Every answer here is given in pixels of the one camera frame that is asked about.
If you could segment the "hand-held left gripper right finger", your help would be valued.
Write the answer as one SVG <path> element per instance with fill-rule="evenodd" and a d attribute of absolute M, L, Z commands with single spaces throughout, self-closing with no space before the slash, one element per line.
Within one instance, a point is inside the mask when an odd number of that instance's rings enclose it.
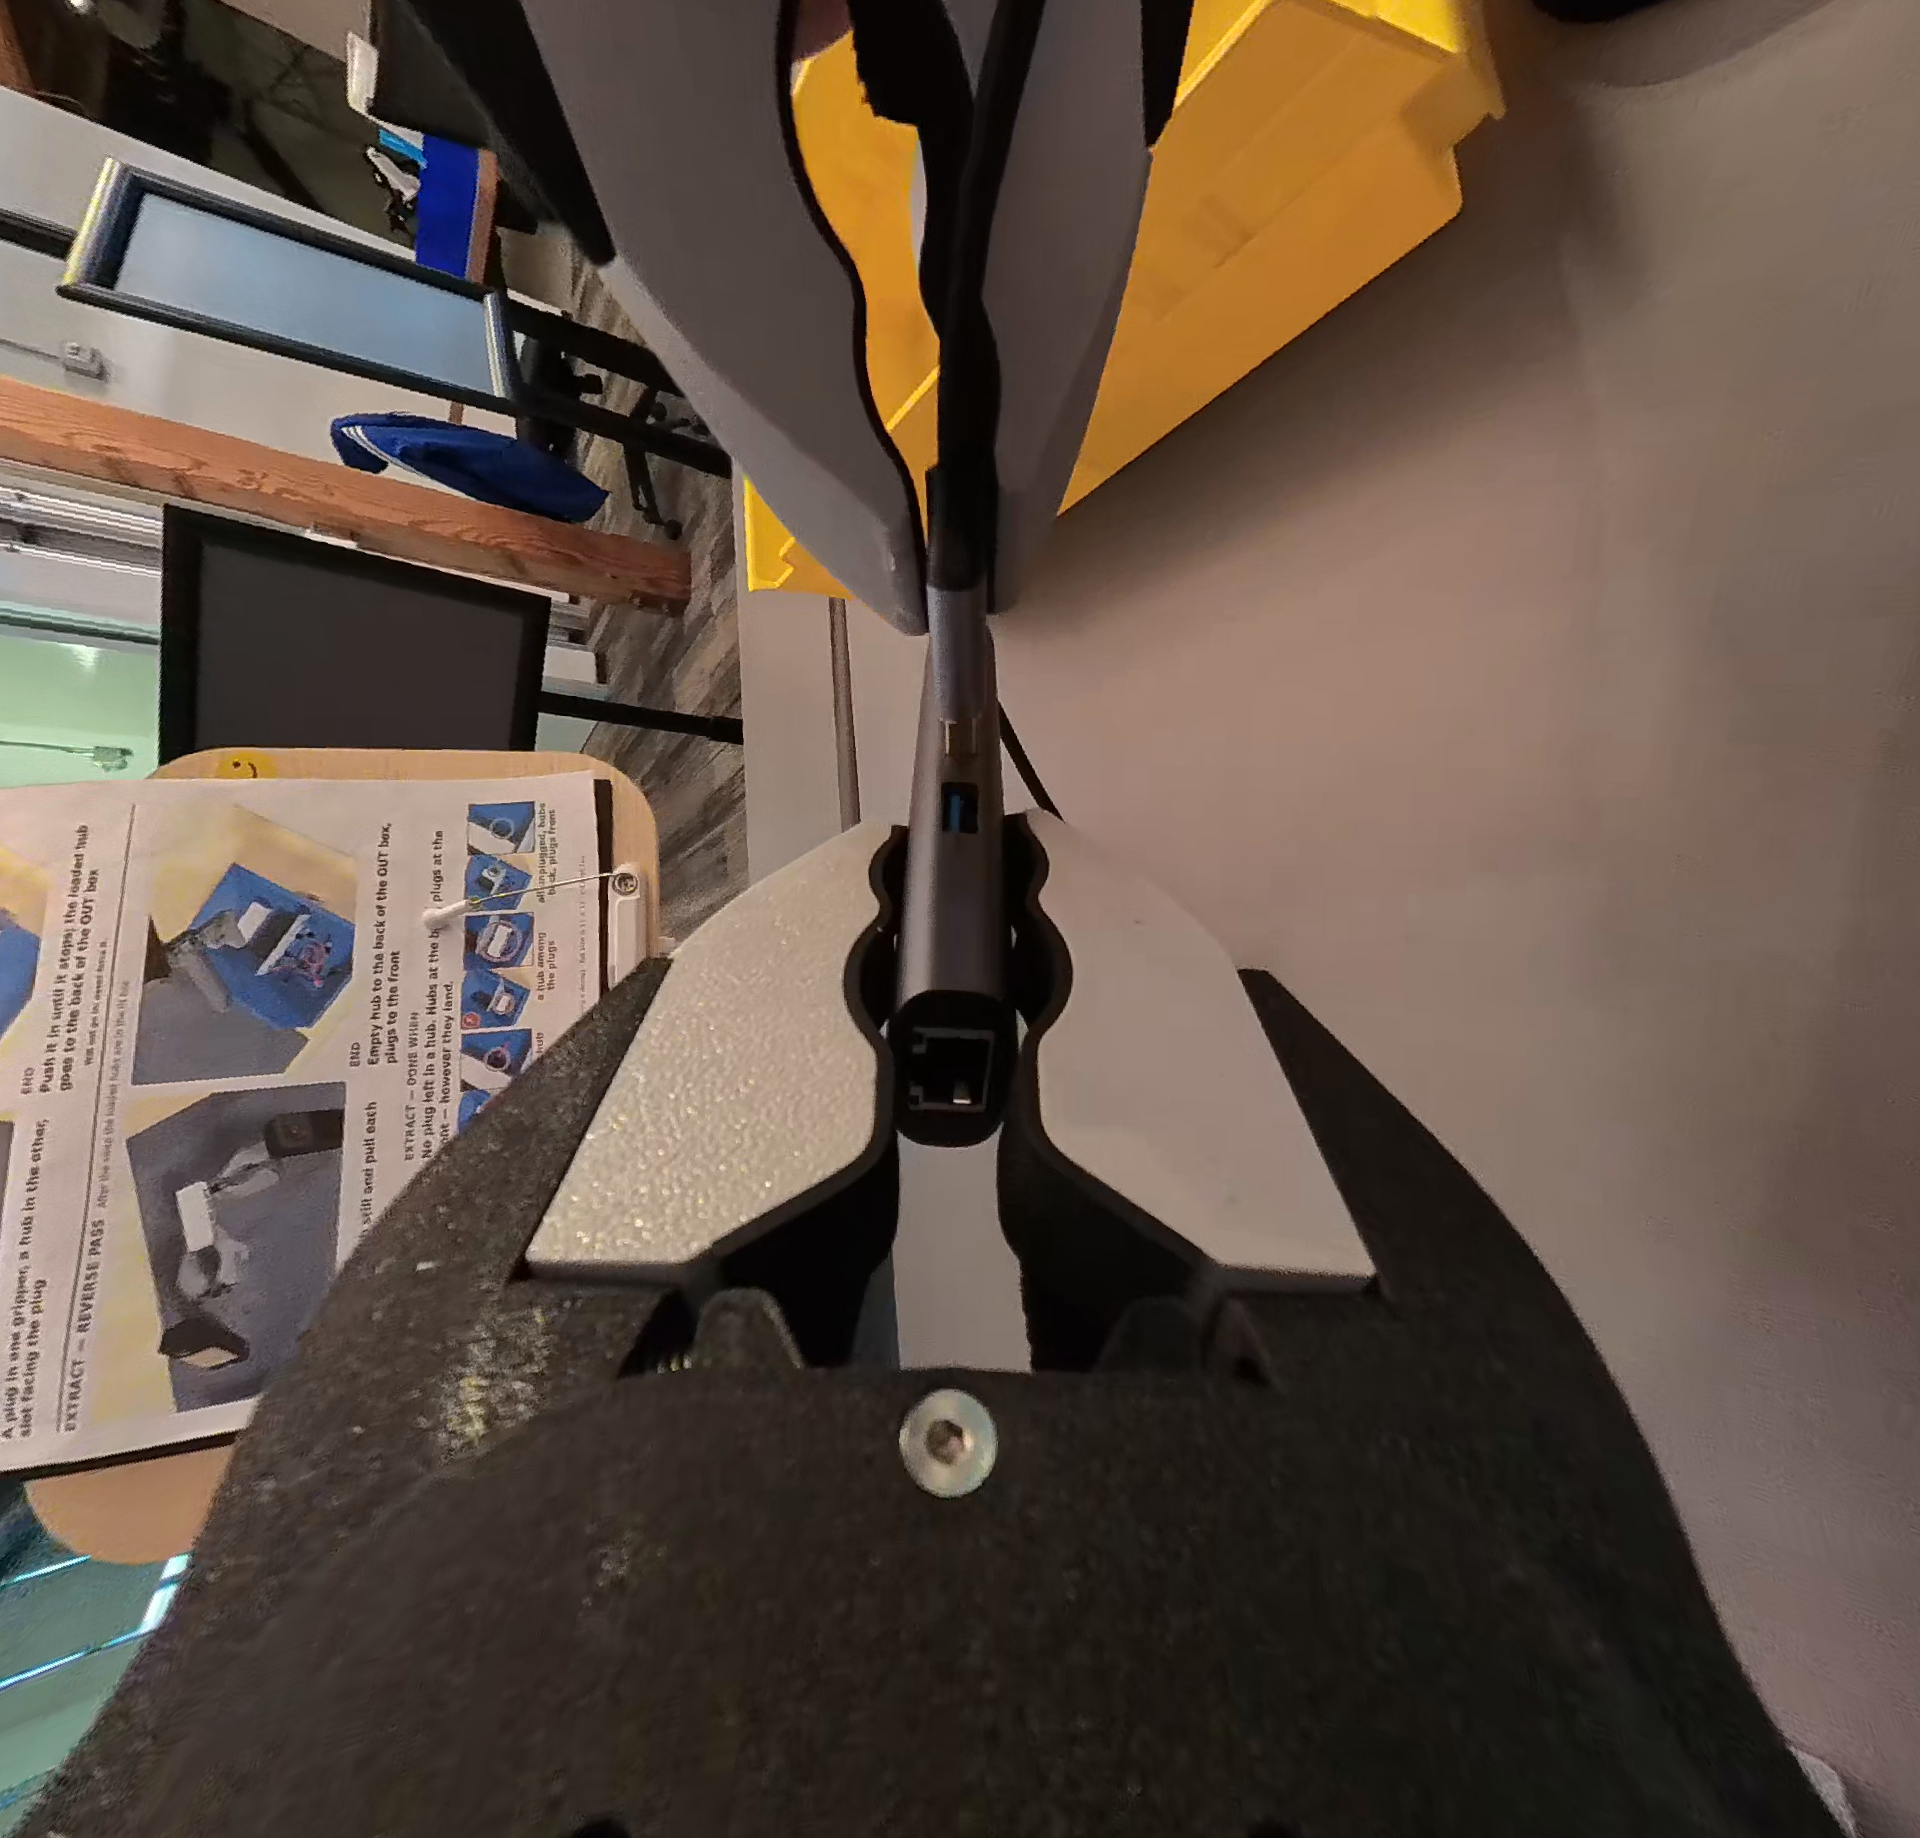
<path fill-rule="evenodd" d="M 1040 1001 L 998 1133 L 1033 1318 L 1360 1293 L 1378 1263 L 1230 954 L 1076 827 L 1020 818 Z"/>

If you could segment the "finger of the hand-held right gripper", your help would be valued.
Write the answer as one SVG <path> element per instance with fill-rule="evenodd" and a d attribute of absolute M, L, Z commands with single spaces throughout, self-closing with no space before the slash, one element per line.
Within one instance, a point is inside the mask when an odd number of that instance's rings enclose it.
<path fill-rule="evenodd" d="M 796 133 L 799 0 L 518 0 L 612 240 L 611 291 L 784 532 L 925 635 L 925 522 L 869 310 Z"/>
<path fill-rule="evenodd" d="M 1051 538 L 1111 354 L 1142 212 L 1142 3 L 1043 0 L 990 227 L 998 550 L 1011 610 Z"/>

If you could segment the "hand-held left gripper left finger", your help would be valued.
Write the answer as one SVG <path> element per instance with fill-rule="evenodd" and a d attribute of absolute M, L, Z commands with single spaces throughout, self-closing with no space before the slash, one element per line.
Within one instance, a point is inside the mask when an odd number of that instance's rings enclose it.
<path fill-rule="evenodd" d="M 895 827 L 856 825 L 679 946 L 531 1275 L 861 1315 L 900 1223 L 891 849 Z"/>

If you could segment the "yellow plastic bin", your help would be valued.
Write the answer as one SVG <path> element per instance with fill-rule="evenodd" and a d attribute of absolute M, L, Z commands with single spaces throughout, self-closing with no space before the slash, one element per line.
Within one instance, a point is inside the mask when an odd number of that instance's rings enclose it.
<path fill-rule="evenodd" d="M 796 117 L 861 269 L 885 425 L 932 468 L 913 138 L 869 110 L 852 46 L 799 66 Z M 1492 117 L 1479 0 L 1197 0 L 1062 514 L 1452 220 L 1456 145 Z"/>

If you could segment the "grey slim USB hub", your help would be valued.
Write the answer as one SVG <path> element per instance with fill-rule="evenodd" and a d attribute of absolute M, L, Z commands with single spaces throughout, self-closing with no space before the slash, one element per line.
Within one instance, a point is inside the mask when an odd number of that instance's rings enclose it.
<path fill-rule="evenodd" d="M 998 706 L 953 720 L 927 677 L 890 1018 L 895 1122 L 925 1148 L 972 1148 L 1008 1113 L 1018 1012 L 1005 839 Z"/>

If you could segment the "black USB cable grey plug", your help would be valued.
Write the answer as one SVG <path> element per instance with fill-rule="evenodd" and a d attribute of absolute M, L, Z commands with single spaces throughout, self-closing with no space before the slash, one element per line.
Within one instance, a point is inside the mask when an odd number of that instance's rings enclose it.
<path fill-rule="evenodd" d="M 932 697 L 948 756 L 998 727 L 990 604 L 998 575 L 998 420 L 1005 375 L 986 310 L 986 264 L 1047 0 L 992 0 L 986 46 L 942 71 L 942 119 L 925 138 L 925 259 L 938 334 L 938 462 L 927 489 Z"/>

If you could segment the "blue plastic crate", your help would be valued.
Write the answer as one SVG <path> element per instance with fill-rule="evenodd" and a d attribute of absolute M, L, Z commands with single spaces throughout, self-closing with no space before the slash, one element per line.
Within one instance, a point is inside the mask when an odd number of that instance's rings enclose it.
<path fill-rule="evenodd" d="M 390 227 L 411 236 L 414 264 L 481 286 L 498 212 L 495 155 L 378 124 L 366 161 L 387 193 Z"/>

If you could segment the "screen on black stand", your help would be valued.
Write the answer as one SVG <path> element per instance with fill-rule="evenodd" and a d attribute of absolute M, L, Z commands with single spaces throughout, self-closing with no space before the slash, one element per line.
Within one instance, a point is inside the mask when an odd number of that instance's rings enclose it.
<path fill-rule="evenodd" d="M 515 333 L 493 291 L 123 161 L 102 168 L 58 296 L 433 400 L 518 412 Z"/>

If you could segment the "blue jacket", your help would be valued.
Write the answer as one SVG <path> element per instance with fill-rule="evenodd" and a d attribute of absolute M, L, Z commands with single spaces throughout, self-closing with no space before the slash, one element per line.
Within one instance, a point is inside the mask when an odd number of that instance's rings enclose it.
<path fill-rule="evenodd" d="M 481 506 L 569 527 L 589 522 L 611 500 L 604 484 L 538 442 L 420 412 L 352 412 L 334 420 L 327 436 L 352 470 L 401 468 Z"/>

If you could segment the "dark metal bar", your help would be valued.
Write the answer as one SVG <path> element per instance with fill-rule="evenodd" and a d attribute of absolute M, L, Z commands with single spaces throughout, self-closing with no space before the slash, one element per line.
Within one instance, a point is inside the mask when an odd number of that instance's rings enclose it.
<path fill-rule="evenodd" d="M 838 762 L 838 818 L 840 818 L 840 831 L 852 835 L 861 825 L 856 713 L 855 713 L 848 599 L 838 599 L 838 598 L 831 598 L 831 713 L 832 713 L 832 762 Z"/>

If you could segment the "black framed screen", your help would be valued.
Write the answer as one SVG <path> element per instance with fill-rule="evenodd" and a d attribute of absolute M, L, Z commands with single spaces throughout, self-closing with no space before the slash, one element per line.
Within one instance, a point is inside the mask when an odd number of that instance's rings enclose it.
<path fill-rule="evenodd" d="M 159 765 L 197 750 L 532 750 L 550 604 L 167 506 Z"/>

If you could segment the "wooden support post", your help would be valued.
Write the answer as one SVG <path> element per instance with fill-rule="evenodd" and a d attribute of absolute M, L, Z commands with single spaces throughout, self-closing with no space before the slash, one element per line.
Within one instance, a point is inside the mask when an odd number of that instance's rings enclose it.
<path fill-rule="evenodd" d="M 344 538 L 359 550 L 453 575 L 660 615 L 683 615 L 690 604 L 690 558 L 675 549 L 359 475 L 15 377 L 3 377 L 3 462 L 164 506 Z"/>

